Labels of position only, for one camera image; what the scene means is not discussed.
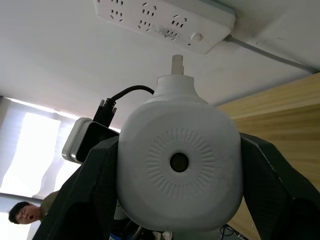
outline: man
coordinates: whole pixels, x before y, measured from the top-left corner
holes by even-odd
[[[35,206],[27,201],[18,202],[9,212],[9,221],[14,224],[31,224],[42,221],[55,200],[58,191],[49,194],[40,206]]]

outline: wood grain surface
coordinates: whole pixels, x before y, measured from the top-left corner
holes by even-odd
[[[219,106],[239,132],[273,143],[320,191],[320,73]],[[260,240],[247,205],[229,225]]]

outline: power strip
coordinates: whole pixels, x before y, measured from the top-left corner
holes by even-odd
[[[132,31],[207,54],[235,24],[232,9],[212,0],[94,0],[97,15]]]

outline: black hair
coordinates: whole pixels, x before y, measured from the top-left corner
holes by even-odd
[[[20,224],[16,218],[17,214],[20,212],[20,210],[22,208],[24,208],[25,206],[29,206],[29,205],[30,205],[30,203],[27,201],[21,201],[21,202],[18,202],[16,205],[14,205],[13,208],[9,212],[9,221],[14,224]]]

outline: white power strip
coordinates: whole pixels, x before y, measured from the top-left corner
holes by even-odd
[[[113,24],[207,54],[235,24],[232,9],[212,0],[94,0]]]

